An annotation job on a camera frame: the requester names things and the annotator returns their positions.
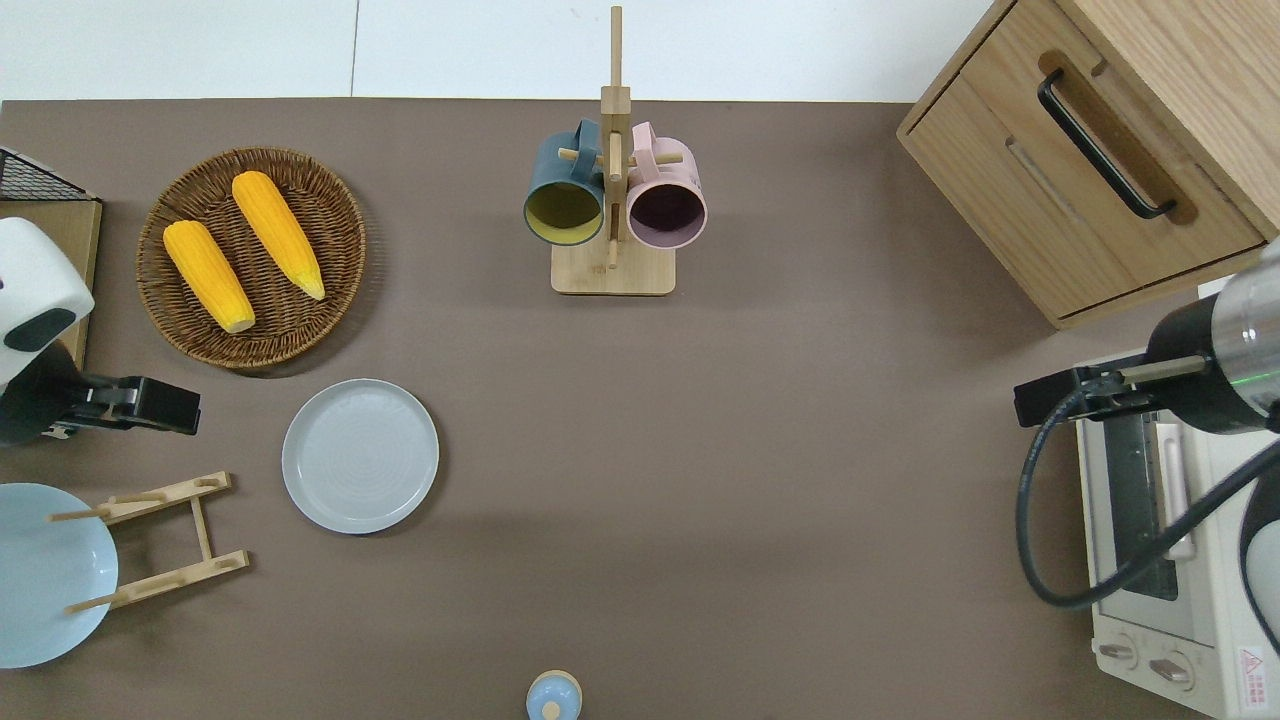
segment mug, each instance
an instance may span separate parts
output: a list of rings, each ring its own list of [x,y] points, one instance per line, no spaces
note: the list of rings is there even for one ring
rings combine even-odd
[[[652,123],[631,128],[636,167],[627,173],[627,224],[649,247],[675,250],[698,240],[707,227],[707,201],[689,146],[658,137]],[[678,152],[680,163],[658,164],[658,155]]]
[[[604,223],[604,176],[595,159],[600,126],[584,119],[576,132],[558,132],[538,147],[534,178],[525,196],[525,223],[552,245],[581,245]],[[577,159],[559,156],[561,147]]]

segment oven knob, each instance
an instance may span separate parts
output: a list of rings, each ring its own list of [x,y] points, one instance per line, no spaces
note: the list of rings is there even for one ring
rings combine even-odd
[[[1180,652],[1171,653],[1174,657],[1162,657],[1160,660],[1152,660],[1147,664],[1151,670],[1160,675],[1161,678],[1169,680],[1175,685],[1183,685],[1184,691],[1192,688],[1192,664],[1187,660],[1187,656]]]
[[[1108,643],[1098,642],[1098,639],[1094,638],[1093,652],[1101,655],[1102,657],[1110,657],[1120,666],[1129,670],[1138,666],[1138,646],[1134,644],[1133,638],[1124,633],[1120,633],[1116,635],[1114,642]]]
[[[1133,648],[1123,644],[1100,644],[1098,655],[1105,655],[1116,660],[1133,660]]]

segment wooden base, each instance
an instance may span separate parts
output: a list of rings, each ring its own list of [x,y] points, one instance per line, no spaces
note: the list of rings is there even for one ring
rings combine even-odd
[[[223,573],[230,573],[232,570],[247,568],[248,553],[243,550],[237,550],[236,552],[228,552],[227,555],[214,557],[212,547],[209,544],[209,530],[205,527],[205,511],[200,498],[211,492],[218,492],[229,487],[232,487],[230,477],[225,471],[219,471],[192,480],[174,483],[151,492],[113,496],[102,505],[88,510],[50,515],[50,523],[78,520],[82,518],[101,518],[108,525],[114,525],[116,523],[123,523],[124,520],[132,520],[133,518],[155,512],[156,510],[188,502],[191,503],[191,512],[196,519],[196,539],[200,542],[200,555],[204,556],[204,560],[200,562],[193,562],[184,568],[178,568],[177,570],[159,573],[156,575],[151,575],[150,578],[143,578],[141,580],[120,585],[110,594],[77,602],[76,605],[68,605],[64,609],[64,612],[70,615],[73,612],[88,610],[90,607],[97,607],[99,605],[120,607],[123,605],[146,600],[175,588],[198,583],[200,580],[207,580],[209,578],[221,575]]]
[[[24,218],[36,224],[67,255],[93,291],[93,265],[97,261],[97,231],[102,204],[96,200],[5,200],[0,201],[0,218]],[[76,366],[84,369],[84,341],[88,318],[63,332],[60,340],[72,354]]]
[[[609,241],[602,232],[582,245],[552,249],[552,288],[562,295],[669,295],[676,290],[676,251],[654,250],[628,236],[618,243],[617,266],[611,269]]]

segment mug handle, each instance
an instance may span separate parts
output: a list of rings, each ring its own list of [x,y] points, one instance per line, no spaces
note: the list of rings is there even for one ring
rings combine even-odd
[[[600,126],[584,118],[577,123],[577,131],[573,133],[573,150],[577,150],[577,159],[573,160],[570,176],[577,181],[588,182],[595,172],[595,159],[600,155],[600,149],[593,145],[590,140],[582,142],[584,135],[588,137],[593,137],[593,135],[599,137]]]
[[[644,122],[631,128],[631,146],[635,149],[636,170],[640,172],[640,182],[658,179],[658,158],[653,152],[653,145],[658,141],[658,135],[653,132],[653,123]]]

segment corn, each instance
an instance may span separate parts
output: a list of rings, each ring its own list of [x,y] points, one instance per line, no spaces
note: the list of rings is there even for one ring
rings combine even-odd
[[[316,300],[324,300],[324,281],[315,251],[271,178],[257,170],[236,176],[232,196],[284,277]]]
[[[227,256],[209,229],[196,220],[179,220],[164,229],[164,249],[196,299],[229,333],[253,327],[253,307],[236,279]]]

